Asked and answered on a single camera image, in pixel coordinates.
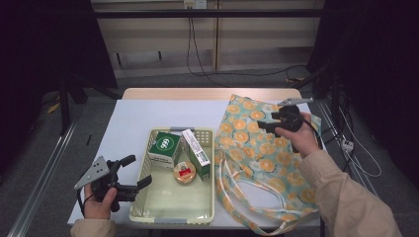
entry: floral bag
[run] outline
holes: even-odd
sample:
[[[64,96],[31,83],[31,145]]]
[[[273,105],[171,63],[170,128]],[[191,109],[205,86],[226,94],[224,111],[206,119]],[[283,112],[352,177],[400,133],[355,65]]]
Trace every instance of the floral bag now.
[[[258,126],[258,120],[272,122],[271,113],[279,108],[232,95],[215,137],[217,198],[235,220],[265,236],[293,230],[300,220],[317,211],[314,189],[296,168],[301,158],[293,153],[290,141]],[[311,121],[318,131],[320,118],[312,116]],[[240,183],[274,195],[277,207],[253,205]],[[254,215],[278,220],[278,228],[267,233],[252,220]]]

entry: clear plastic tray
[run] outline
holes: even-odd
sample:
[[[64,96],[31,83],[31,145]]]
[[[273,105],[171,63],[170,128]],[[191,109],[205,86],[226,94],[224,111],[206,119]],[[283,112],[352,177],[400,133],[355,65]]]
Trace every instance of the clear plastic tray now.
[[[154,128],[150,132],[147,151],[158,131],[181,135],[182,127]],[[132,221],[154,224],[209,224],[214,216],[213,131],[209,128],[191,128],[197,141],[211,160],[210,178],[202,181],[197,175],[187,186],[180,185],[173,171],[153,166],[144,152],[138,179],[151,175],[152,183],[142,189],[132,203],[129,218]],[[182,151],[180,161],[189,160]]]

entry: beige sleeve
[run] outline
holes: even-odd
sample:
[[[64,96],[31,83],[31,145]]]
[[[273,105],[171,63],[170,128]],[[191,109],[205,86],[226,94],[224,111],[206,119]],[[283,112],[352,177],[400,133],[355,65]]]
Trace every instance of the beige sleeve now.
[[[316,204],[332,236],[401,236],[391,209],[367,189],[342,172],[320,150],[299,165],[316,190]]]
[[[109,219],[78,219],[70,230],[72,237],[114,237],[115,221]]]

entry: small box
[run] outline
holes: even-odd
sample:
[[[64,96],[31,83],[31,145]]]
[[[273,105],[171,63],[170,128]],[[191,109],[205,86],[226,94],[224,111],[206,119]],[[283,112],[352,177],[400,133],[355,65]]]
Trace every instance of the small box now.
[[[209,179],[210,159],[203,147],[201,147],[200,143],[197,141],[190,129],[182,131],[182,136],[186,141],[185,143],[189,145],[189,148],[187,148],[186,151],[192,164],[194,164],[197,169],[197,174],[203,181]]]
[[[148,150],[148,157],[153,165],[173,170],[179,162],[181,153],[181,136],[159,131]]]

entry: table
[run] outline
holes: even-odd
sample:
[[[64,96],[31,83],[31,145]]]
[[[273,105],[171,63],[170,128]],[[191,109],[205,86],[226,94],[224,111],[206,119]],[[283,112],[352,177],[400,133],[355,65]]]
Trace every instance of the table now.
[[[130,88],[125,91],[123,99],[117,102],[96,157],[103,155],[107,160],[110,158],[121,159],[128,154],[134,154],[137,157],[135,162],[140,162],[139,159],[142,159],[143,156],[143,152],[141,152],[143,146],[140,144],[145,144],[149,130],[155,125],[210,127],[216,131],[231,94],[270,103],[277,103],[286,98],[301,98],[296,89]],[[158,110],[159,117],[153,116],[156,115],[156,106],[161,108]],[[298,106],[301,111],[309,112],[307,104]],[[139,166],[130,164],[122,169],[124,170],[119,171],[121,184],[134,185],[139,173]],[[215,201],[215,216],[210,225],[155,225],[133,222],[128,218],[130,202],[120,202],[120,205],[121,209],[112,213],[111,218],[118,225],[129,228],[245,228],[224,210],[218,200]],[[78,204],[75,203],[68,223],[73,224],[78,218],[82,218],[82,215]],[[260,221],[261,226],[267,228],[276,228],[278,225],[274,220]],[[319,223],[318,214],[313,214],[300,226],[319,226]]]

